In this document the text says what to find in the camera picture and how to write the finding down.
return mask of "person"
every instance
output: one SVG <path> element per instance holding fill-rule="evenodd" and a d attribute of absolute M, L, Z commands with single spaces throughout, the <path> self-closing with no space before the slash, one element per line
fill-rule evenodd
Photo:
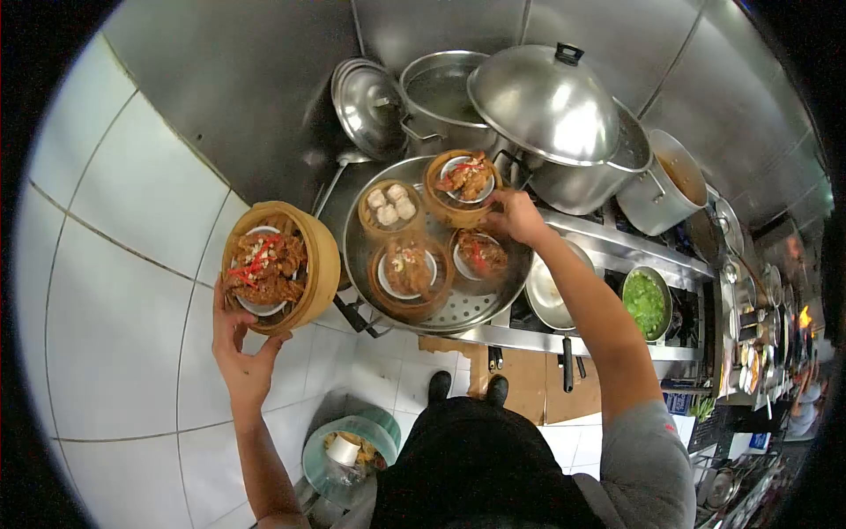
<path fill-rule="evenodd" d="M 790 408 L 785 441 L 805 441 L 816 435 L 814 426 L 825 403 L 821 397 L 828 386 L 827 380 L 817 380 L 819 368 L 819 363 L 815 361 L 810 369 L 802 373 L 799 394 Z"/>
<path fill-rule="evenodd" d="M 528 195 L 494 191 L 503 205 L 487 229 L 531 247 L 547 264 L 602 389 L 600 479 L 564 475 L 537 427 L 503 408 L 508 381 L 484 400 L 448 399 L 436 373 L 396 463 L 376 475 L 365 501 L 335 527 L 693 527 L 695 492 L 687 450 L 667 413 L 649 350 L 620 299 L 546 226 Z M 252 316 L 226 313 L 216 289 L 214 355 L 232 399 L 244 484 L 259 527 L 307 526 L 261 402 L 285 338 L 256 356 L 240 353 Z"/>

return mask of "green vegetable soup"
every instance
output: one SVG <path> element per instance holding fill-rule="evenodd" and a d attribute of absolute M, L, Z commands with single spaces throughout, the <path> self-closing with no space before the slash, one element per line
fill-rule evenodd
<path fill-rule="evenodd" d="M 644 273 L 633 273 L 623 288 L 623 305 L 643 337 L 656 339 L 664 316 L 664 294 L 655 281 Z"/>

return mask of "black apron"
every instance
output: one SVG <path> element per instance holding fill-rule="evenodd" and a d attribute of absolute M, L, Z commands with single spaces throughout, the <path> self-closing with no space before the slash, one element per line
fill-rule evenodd
<path fill-rule="evenodd" d="M 467 397 L 423 410 L 376 480 L 371 527 L 604 527 L 535 425 Z"/>

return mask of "cardboard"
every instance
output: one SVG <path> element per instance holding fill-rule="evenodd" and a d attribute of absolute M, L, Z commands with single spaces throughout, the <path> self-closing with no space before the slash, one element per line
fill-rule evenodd
<path fill-rule="evenodd" d="M 579 376 L 579 368 L 573 357 L 573 392 L 564 393 L 563 369 L 558 367 L 557 355 L 547 358 L 547 424 L 569 421 L 602 411 L 602 394 L 596 366 L 590 358 L 582 357 L 587 377 Z"/>
<path fill-rule="evenodd" d="M 503 369 L 490 373 L 487 346 L 446 338 L 420 336 L 421 350 L 456 350 L 470 359 L 470 389 L 467 395 L 484 398 L 487 383 L 499 373 L 508 379 L 508 398 L 505 407 L 526 417 L 536 425 L 554 424 L 592 415 L 602 409 L 599 378 L 590 358 L 584 358 L 587 377 L 579 377 L 573 362 L 573 392 L 564 393 L 563 370 L 558 357 L 537 351 L 503 349 Z"/>

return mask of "flame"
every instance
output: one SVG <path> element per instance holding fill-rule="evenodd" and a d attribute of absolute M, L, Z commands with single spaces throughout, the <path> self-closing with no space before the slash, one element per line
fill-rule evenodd
<path fill-rule="evenodd" d="M 787 240 L 788 254 L 793 259 L 802 257 L 802 246 L 799 244 L 799 239 L 791 235 Z"/>
<path fill-rule="evenodd" d="M 805 305 L 805 308 L 803 308 L 802 312 L 799 314 L 799 328 L 808 328 L 812 321 L 813 318 L 808 316 L 808 306 Z"/>

